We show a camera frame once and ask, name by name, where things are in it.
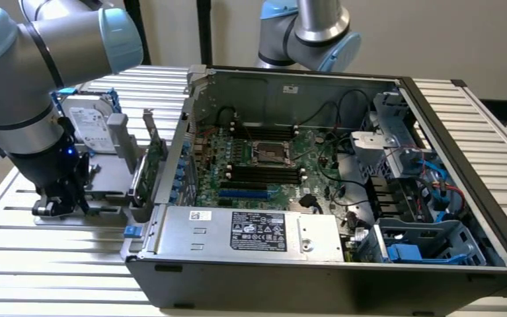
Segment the slotted metal surface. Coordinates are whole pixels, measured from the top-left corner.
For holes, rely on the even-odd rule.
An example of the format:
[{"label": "slotted metal surface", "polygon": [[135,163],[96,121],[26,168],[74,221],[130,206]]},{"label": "slotted metal surface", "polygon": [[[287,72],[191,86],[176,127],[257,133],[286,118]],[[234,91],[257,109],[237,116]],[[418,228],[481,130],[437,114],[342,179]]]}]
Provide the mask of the slotted metal surface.
[{"label": "slotted metal surface", "polygon": [[[441,103],[434,106],[439,114],[479,116],[449,81],[418,81],[418,84],[431,92],[429,98],[438,98]],[[139,120],[143,109],[155,109],[162,136],[171,139],[171,127],[186,97],[184,86],[186,69],[138,67],[90,83],[86,88],[116,88],[131,120],[130,131],[138,135],[140,144],[146,144],[150,139]],[[507,212],[507,174],[494,173],[507,173],[505,142],[489,130],[490,125],[478,121],[478,117],[475,120],[482,129],[451,129],[451,133],[459,142],[466,142],[463,146],[470,146],[467,157],[485,173],[482,177],[495,195],[503,194],[498,199]],[[490,144],[483,147],[477,142]],[[32,184],[16,170],[11,171],[0,185],[0,316],[275,316],[160,311],[148,304],[119,257],[124,228],[119,225],[38,227],[30,214],[36,199]],[[451,317],[478,316],[507,317],[507,299],[481,299],[451,314]]]}]

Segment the gray metal panel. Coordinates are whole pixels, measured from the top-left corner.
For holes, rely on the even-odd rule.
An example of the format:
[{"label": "gray metal panel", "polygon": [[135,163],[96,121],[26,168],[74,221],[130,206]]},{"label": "gray metal panel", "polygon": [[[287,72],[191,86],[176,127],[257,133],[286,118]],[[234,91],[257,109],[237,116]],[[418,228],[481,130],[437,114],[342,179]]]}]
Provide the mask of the gray metal panel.
[{"label": "gray metal panel", "polygon": [[[136,121],[142,117],[143,108],[156,109],[154,115],[158,127],[163,129],[162,136],[167,137],[168,132],[172,136],[167,123],[175,122],[183,104],[186,69],[138,67],[91,85],[95,88],[103,83],[99,89],[107,90],[107,86],[120,87],[120,84],[142,82],[174,89],[160,91],[162,88],[158,88],[158,91],[150,91],[130,86],[119,88],[124,113]],[[418,81],[418,86],[457,90],[449,81]],[[140,144],[150,142],[143,125],[128,128],[131,133],[140,136]],[[471,160],[485,159],[477,163],[490,163],[486,153],[471,154],[471,157],[467,155]],[[490,158],[507,165],[507,154],[494,154]],[[507,182],[489,182],[489,186],[491,184],[506,185]],[[44,230],[46,228],[36,227],[30,214],[36,199],[32,184],[14,169],[0,185],[0,316],[251,315],[239,312],[172,312],[151,306],[119,257],[124,228],[111,225]],[[261,313],[255,315],[275,316]],[[478,316],[507,317],[507,299],[487,297],[450,315]]]}]

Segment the circuit board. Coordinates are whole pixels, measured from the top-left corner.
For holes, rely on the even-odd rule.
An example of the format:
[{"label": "circuit board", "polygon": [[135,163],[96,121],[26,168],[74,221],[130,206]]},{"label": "circuit board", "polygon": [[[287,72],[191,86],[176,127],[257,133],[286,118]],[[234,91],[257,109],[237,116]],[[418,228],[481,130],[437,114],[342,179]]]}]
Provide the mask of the circuit board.
[{"label": "circuit board", "polygon": [[[266,141],[257,139],[237,139],[226,129],[206,127],[195,140],[195,157],[199,174],[199,189],[196,206],[233,207],[239,209],[289,210],[314,213],[315,210],[303,207],[299,199],[311,194],[317,197],[325,214],[343,217],[343,207],[330,203],[325,190],[330,187],[334,193],[339,187],[319,173],[318,164],[329,176],[339,178],[339,171],[333,168],[333,147],[325,147],[327,133],[301,129],[290,141]],[[225,198],[219,196],[220,185],[229,181],[229,165],[257,168],[289,168],[301,170],[302,179],[298,184],[267,184],[269,199]]]}]

